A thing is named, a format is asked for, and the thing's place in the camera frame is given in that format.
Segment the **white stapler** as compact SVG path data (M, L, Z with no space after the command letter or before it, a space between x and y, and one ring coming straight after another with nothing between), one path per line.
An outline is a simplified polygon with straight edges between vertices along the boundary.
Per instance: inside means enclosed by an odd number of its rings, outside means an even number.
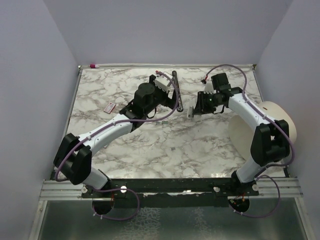
M187 118L195 123L202 121L203 110L201 109L201 105L199 102L192 99L188 103L187 107Z

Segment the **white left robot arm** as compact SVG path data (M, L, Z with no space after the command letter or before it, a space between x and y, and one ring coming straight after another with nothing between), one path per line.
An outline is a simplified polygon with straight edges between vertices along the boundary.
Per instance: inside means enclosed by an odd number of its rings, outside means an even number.
M180 92L174 78L157 71L149 76L134 93L134 98L107 123L75 136L64 136L53 164L57 168L54 179L61 182L59 174L73 185L84 184L93 188L97 196L106 197L111 190L110 179L101 170L92 166L92 157L119 137L133 132L144 123L155 122L149 117L159 105L177 109Z

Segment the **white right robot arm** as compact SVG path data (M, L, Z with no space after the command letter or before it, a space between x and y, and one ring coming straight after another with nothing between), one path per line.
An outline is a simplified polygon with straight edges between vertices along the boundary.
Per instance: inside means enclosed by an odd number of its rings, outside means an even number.
M237 179L229 184L230 191L240 196L247 191L247 183L289 156L289 124L284 119L276 120L260 111L240 87L215 93L199 91L192 114L214 114L219 106L235 112L253 131L249 159L233 173Z

